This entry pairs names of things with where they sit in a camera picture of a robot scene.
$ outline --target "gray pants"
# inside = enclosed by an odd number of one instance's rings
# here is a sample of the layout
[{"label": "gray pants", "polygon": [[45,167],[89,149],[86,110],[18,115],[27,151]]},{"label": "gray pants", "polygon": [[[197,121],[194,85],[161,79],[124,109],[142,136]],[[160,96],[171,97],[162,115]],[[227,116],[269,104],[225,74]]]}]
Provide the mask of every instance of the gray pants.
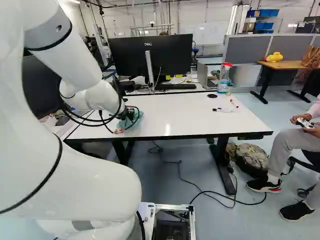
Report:
[{"label": "gray pants", "polygon": [[[302,129],[294,128],[281,131],[274,139],[269,157],[269,174],[280,177],[293,149],[320,152],[320,138],[312,136]],[[306,198],[311,208],[320,207],[320,184]]]}]

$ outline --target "yellow object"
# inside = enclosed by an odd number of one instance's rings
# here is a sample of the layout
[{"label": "yellow object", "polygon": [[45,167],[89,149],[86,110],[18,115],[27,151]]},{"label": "yellow object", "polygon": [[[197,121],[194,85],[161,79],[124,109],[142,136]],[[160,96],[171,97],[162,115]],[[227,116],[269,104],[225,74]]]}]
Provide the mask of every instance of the yellow object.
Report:
[{"label": "yellow object", "polygon": [[282,56],[280,52],[276,51],[273,54],[267,56],[265,58],[265,61],[271,62],[271,63],[276,63],[278,61],[281,61],[282,59],[284,59],[284,56]]}]

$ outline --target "white sleeve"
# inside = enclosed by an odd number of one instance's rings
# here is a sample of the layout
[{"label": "white sleeve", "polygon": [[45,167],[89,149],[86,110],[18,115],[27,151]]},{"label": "white sleeve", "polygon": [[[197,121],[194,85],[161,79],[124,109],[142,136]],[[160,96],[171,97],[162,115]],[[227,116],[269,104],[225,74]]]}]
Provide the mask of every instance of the white sleeve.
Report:
[{"label": "white sleeve", "polygon": [[317,96],[315,103],[306,112],[310,114],[312,118],[317,118],[320,116],[320,94]]}]

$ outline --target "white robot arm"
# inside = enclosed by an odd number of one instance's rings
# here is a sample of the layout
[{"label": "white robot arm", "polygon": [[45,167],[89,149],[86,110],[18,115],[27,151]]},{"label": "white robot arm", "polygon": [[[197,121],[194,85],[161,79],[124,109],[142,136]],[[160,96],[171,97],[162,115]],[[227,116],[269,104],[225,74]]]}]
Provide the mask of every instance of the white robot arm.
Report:
[{"label": "white robot arm", "polygon": [[[38,220],[61,239],[125,240],[141,201],[136,173],[79,153],[33,116],[21,79],[24,44],[63,81],[78,109],[115,113],[117,93],[55,0],[0,7],[0,214]],[[122,104],[120,113],[126,109]]]}]

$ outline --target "camouflage backpack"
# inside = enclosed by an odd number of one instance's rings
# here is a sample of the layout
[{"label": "camouflage backpack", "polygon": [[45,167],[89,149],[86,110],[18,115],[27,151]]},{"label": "camouflage backpack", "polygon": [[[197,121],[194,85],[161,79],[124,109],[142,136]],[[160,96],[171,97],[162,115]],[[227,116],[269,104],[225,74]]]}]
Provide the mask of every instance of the camouflage backpack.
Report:
[{"label": "camouflage backpack", "polygon": [[227,157],[235,161],[239,168],[254,178],[261,178],[268,172],[268,155],[257,145],[228,143]]}]

